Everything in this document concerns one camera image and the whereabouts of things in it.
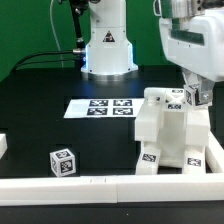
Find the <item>white cube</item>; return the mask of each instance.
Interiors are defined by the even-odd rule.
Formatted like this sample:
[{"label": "white cube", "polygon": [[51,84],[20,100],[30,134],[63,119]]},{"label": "white cube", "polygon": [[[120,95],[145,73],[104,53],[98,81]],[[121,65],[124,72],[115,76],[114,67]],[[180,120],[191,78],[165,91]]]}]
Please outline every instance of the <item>white cube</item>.
[{"label": "white cube", "polygon": [[57,177],[63,177],[76,172],[75,156],[69,149],[50,153],[51,170]]}]

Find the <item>white frame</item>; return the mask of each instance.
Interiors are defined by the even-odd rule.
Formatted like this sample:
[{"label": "white frame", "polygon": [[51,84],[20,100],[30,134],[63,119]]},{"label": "white frame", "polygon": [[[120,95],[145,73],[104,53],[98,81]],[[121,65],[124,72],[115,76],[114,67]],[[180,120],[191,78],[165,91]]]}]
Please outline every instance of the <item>white frame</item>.
[{"label": "white frame", "polygon": [[224,200],[224,151],[211,134],[205,175],[1,179],[0,206]]}]

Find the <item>white block structure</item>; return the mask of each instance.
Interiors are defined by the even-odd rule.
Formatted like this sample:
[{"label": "white block structure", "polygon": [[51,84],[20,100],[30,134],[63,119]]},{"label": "white block structure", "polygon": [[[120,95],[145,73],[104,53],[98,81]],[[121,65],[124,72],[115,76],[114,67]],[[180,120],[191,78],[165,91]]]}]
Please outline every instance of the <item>white block structure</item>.
[{"label": "white block structure", "polygon": [[135,120],[135,140],[141,141],[136,174],[156,174],[159,166],[182,168],[184,174],[205,174],[208,108],[192,109],[185,104],[183,89],[146,88],[144,96]]},{"label": "white block structure", "polygon": [[69,149],[50,153],[51,170],[57,177],[63,177],[76,172],[75,156]]},{"label": "white block structure", "polygon": [[6,135],[0,134],[0,159],[4,155],[7,148],[8,148],[8,146],[7,146],[7,141],[6,141]]}]

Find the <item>green wall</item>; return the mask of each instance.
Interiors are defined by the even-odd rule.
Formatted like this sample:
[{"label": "green wall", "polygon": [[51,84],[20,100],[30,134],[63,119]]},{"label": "green wall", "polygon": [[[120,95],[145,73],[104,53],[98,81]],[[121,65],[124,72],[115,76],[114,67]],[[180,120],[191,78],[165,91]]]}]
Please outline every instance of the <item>green wall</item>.
[{"label": "green wall", "polygon": [[[57,50],[50,26],[50,2],[51,0],[0,1],[0,81],[22,57]],[[153,15],[153,0],[126,2],[128,39],[135,45],[136,63],[167,64],[161,48],[158,18]],[[75,48],[75,33],[68,1],[62,5],[54,5],[54,21],[62,49]],[[81,17],[81,24],[87,42],[90,36],[89,13]],[[60,63],[39,65],[46,66],[60,67]]]}]

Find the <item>stacked white blocks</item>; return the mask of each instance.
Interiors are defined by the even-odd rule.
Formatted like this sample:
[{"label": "stacked white blocks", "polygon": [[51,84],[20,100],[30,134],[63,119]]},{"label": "stacked white blocks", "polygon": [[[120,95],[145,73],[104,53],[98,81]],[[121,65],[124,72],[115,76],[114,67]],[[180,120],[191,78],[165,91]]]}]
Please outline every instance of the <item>stacked white blocks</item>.
[{"label": "stacked white blocks", "polygon": [[184,174],[205,173],[208,108],[186,105],[183,89],[147,88],[144,95],[135,120],[135,140],[141,141],[136,174],[156,174],[159,165],[182,168]]}]

